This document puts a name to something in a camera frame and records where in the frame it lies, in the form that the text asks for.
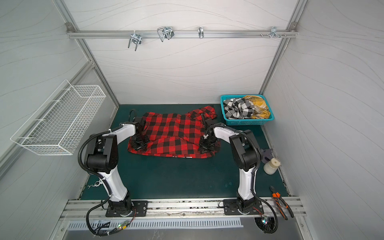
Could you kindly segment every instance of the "clothes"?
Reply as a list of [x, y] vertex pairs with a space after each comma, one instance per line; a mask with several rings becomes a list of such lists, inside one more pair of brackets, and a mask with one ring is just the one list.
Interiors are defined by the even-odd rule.
[[243, 98], [235, 98], [223, 101], [224, 114], [227, 119], [251, 118], [255, 110], [254, 104]]
[[266, 119], [271, 116], [271, 112], [262, 97], [247, 95], [244, 99], [251, 101], [255, 105], [255, 110], [253, 111], [251, 118]]
[[128, 151], [135, 154], [159, 157], [207, 158], [216, 152], [199, 152], [200, 137], [204, 135], [201, 114], [207, 119], [217, 117], [215, 109], [206, 106], [187, 114], [145, 113], [146, 121], [143, 134], [149, 137], [150, 143], [146, 151], [135, 151], [128, 144]]

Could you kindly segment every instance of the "beige lid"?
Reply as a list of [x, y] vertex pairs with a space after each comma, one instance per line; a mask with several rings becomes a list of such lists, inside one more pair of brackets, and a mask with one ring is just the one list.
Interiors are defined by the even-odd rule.
[[272, 168], [278, 168], [280, 166], [280, 161], [279, 159], [277, 158], [272, 158], [270, 161], [269, 161], [269, 165], [272, 167]]

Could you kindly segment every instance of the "checkered shirt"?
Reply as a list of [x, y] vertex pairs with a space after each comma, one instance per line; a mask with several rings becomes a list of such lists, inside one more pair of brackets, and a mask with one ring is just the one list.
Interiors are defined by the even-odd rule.
[[215, 152], [199, 152], [200, 137], [204, 135], [201, 114], [207, 119], [217, 117], [215, 109], [206, 106], [187, 114], [145, 113], [146, 126], [143, 134], [149, 137], [146, 151], [135, 151], [128, 144], [128, 151], [135, 154], [158, 157], [207, 158]]
[[223, 107], [227, 119], [251, 118], [255, 110], [255, 105], [244, 98], [224, 100]]

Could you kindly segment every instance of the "white wire basket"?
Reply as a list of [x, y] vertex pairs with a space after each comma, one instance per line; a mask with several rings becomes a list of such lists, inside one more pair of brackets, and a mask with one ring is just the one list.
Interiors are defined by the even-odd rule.
[[11, 137], [13, 142], [37, 155], [73, 154], [105, 94], [98, 85], [73, 86], [67, 80], [63, 84], [69, 87], [58, 87], [60, 97], [50, 100], [54, 92]]

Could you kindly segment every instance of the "pliers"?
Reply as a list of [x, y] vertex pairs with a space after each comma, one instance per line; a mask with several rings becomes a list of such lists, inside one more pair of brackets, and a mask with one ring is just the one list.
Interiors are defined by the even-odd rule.
[[273, 186], [269, 186], [269, 189], [272, 191], [272, 198], [275, 200], [277, 209], [279, 209], [283, 218], [285, 220], [288, 220], [288, 217], [285, 215], [285, 213], [283, 212], [283, 209], [281, 208], [281, 206], [279, 204], [279, 200], [284, 204], [285, 208], [288, 209], [289, 215], [291, 215], [291, 217], [294, 217], [291, 207], [283, 200], [281, 195], [278, 192], [276, 192], [275, 188]]

